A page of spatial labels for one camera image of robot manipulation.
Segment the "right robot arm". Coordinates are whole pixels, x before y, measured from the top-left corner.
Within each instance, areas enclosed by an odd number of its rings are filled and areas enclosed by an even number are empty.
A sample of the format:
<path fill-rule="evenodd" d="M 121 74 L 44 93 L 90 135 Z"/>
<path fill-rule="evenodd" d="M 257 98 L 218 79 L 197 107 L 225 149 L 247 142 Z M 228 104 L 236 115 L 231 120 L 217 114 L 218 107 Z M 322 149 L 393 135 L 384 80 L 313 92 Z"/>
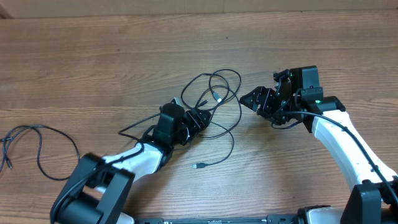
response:
<path fill-rule="evenodd" d="M 267 223 L 397 223 L 397 173 L 368 146 L 336 96 L 325 96 L 316 66 L 273 75 L 276 86 L 258 86 L 239 102 L 275 129 L 304 124 L 329 151 L 350 189 L 344 209 L 314 205 L 295 215 L 268 215 Z"/>

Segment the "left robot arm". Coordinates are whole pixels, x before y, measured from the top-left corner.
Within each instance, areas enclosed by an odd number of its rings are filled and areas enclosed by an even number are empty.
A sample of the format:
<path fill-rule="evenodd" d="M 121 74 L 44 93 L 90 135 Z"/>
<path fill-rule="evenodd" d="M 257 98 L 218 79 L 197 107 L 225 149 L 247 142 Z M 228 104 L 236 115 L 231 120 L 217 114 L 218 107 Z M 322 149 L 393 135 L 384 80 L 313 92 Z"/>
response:
<path fill-rule="evenodd" d="M 123 211 L 133 182 L 157 172 L 175 145 L 189 143 L 208 127 L 210 118 L 208 111 L 185 111 L 176 102 L 167 103 L 157 124 L 132 149 L 104 157 L 85 154 L 51 208 L 51 223 L 134 223 Z"/>

